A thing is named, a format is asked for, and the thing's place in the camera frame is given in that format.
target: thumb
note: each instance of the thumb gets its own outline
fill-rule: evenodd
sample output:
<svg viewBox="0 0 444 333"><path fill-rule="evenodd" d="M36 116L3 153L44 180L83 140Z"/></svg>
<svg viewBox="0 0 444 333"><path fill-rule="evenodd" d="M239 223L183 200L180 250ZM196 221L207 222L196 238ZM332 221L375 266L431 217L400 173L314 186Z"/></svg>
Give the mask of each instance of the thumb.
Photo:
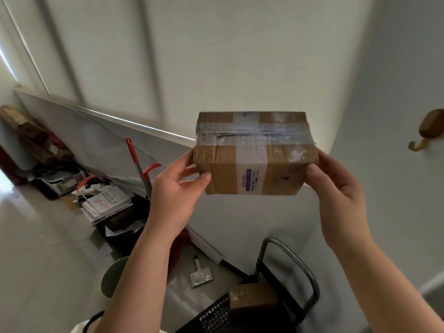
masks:
<svg viewBox="0 0 444 333"><path fill-rule="evenodd" d="M319 199L331 199L339 192L330 177L315 164L308 165L307 176Z"/></svg>
<svg viewBox="0 0 444 333"><path fill-rule="evenodd" d="M186 194L197 200L211 181L211 173L205 172L193 181L186 189Z"/></svg>

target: hand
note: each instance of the hand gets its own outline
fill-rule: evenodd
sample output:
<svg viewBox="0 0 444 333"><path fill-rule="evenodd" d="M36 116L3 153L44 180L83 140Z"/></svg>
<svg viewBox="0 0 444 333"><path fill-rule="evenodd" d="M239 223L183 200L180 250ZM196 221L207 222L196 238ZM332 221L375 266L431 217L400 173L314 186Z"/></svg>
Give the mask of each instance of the hand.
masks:
<svg viewBox="0 0 444 333"><path fill-rule="evenodd" d="M352 253L371 244L364 191L342 164L318 150L319 166L307 168L307 184L319 197L322 233L336 253Z"/></svg>
<svg viewBox="0 0 444 333"><path fill-rule="evenodd" d="M197 173L192 166L194 149L186 152L157 176L151 195L147 229L171 243L185 228L194 205L211 180L203 173L194 181L181 181Z"/></svg>

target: person's left hand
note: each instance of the person's left hand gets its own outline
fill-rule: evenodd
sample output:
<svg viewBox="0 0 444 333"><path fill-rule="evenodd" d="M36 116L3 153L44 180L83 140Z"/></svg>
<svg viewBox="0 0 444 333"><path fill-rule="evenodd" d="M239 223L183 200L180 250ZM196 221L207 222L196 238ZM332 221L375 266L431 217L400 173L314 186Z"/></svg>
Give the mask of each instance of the person's left hand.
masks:
<svg viewBox="0 0 444 333"><path fill-rule="evenodd" d="M197 173L197 168L191 166L193 153L194 148L170 164L153 185L147 230L170 242L185 228L197 199L211 180L207 172L194 181L181 181Z"/></svg>

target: red mop handle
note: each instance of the red mop handle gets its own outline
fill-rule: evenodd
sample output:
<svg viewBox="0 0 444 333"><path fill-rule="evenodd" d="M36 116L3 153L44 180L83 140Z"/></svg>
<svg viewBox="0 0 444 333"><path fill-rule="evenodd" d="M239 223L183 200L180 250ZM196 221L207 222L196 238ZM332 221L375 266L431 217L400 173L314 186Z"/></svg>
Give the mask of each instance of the red mop handle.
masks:
<svg viewBox="0 0 444 333"><path fill-rule="evenodd" d="M151 166L149 166L147 169L145 169L143 171L143 178L147 181L150 180L150 175L148 174L148 172L156 167L160 167L161 164L160 163L153 163Z"/></svg>
<svg viewBox="0 0 444 333"><path fill-rule="evenodd" d="M134 148L131 138L126 138L125 141L126 141L126 144L128 145L128 149L130 150L131 157L133 158L133 162L138 163L139 158L137 157L136 149Z"/></svg>

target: black strap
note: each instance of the black strap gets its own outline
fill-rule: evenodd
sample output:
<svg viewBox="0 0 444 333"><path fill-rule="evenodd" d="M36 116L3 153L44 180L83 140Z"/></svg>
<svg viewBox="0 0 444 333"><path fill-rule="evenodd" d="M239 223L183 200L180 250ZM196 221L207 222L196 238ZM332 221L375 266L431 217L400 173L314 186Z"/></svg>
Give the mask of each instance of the black strap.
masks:
<svg viewBox="0 0 444 333"><path fill-rule="evenodd" d="M275 289L278 298L288 306L290 311L295 316L296 322L302 322L305 319L305 313L296 300L291 296L290 292L281 284L281 282L274 276L274 274L266 267L263 261L259 260L256 263L256 268L264 276L267 282Z"/></svg>
<svg viewBox="0 0 444 333"><path fill-rule="evenodd" d="M88 323L86 324L86 326L83 328L83 333L88 333L88 329L89 326L96 321L97 319L99 319L101 316L103 316L103 314L105 313L105 311L99 312L96 315L92 316L92 318L88 321Z"/></svg>

